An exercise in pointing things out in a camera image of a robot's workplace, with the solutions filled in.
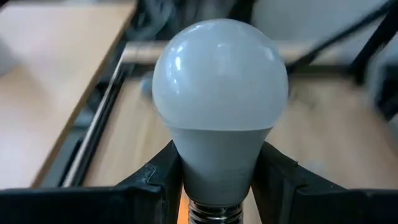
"wooden surface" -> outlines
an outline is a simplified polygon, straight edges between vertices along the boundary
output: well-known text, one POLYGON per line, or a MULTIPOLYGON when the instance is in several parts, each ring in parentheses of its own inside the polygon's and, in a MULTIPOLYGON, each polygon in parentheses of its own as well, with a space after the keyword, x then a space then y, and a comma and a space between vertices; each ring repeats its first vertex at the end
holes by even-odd
POLYGON ((8 5, 0 39, 0 189, 37 186, 135 10, 128 4, 8 5))
MULTIPOLYGON (((398 189, 396 144, 386 124, 364 103, 362 90, 340 79, 294 80, 290 89, 289 105, 268 142, 346 188, 398 189)), ((169 140, 151 100, 141 95, 139 80, 126 80, 84 185, 117 184, 169 140)), ((187 212, 183 194, 179 224, 187 223, 187 212)), ((244 201, 244 222, 261 223, 251 191, 244 201)))

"black holder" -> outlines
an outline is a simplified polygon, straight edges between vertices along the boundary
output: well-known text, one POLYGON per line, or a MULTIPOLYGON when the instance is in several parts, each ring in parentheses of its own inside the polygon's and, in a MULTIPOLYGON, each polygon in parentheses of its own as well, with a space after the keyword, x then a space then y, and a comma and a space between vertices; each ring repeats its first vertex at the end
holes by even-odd
MULTIPOLYGON (((263 223, 398 222, 398 190, 346 190, 266 142, 252 189, 263 223)), ((0 223, 174 224, 181 190, 181 159, 170 141, 114 187, 3 190, 0 223)))

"metal frame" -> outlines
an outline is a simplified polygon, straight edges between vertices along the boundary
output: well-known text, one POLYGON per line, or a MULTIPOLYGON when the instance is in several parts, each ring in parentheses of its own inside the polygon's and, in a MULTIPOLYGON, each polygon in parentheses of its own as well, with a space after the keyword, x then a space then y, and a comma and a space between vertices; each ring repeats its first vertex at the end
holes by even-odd
POLYGON ((395 35, 398 29, 398 0, 389 0, 383 4, 380 8, 368 14, 366 17, 355 22, 353 25, 348 27, 346 30, 334 35, 330 39, 322 42, 313 48, 309 53, 301 56, 299 59, 286 65, 287 73, 293 74, 300 67, 305 67, 311 64, 325 49, 347 39, 350 35, 360 31, 372 22, 376 21, 380 17, 387 14, 383 19, 377 30, 373 33, 372 37, 368 40, 362 51, 353 61, 353 63, 347 67, 345 65, 334 66, 340 73, 349 73, 354 75, 356 83, 362 85, 364 83, 364 71, 368 65, 369 59, 374 55, 377 50, 383 48, 395 35))

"led light bulb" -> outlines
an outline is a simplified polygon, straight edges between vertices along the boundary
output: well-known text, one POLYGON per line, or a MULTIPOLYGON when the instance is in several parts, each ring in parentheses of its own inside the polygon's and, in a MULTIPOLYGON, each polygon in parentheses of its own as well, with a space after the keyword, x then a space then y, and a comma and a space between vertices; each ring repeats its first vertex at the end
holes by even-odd
POLYGON ((182 158, 190 222, 239 223, 262 143, 287 104, 271 41, 230 19, 194 24, 164 49, 152 92, 182 158))

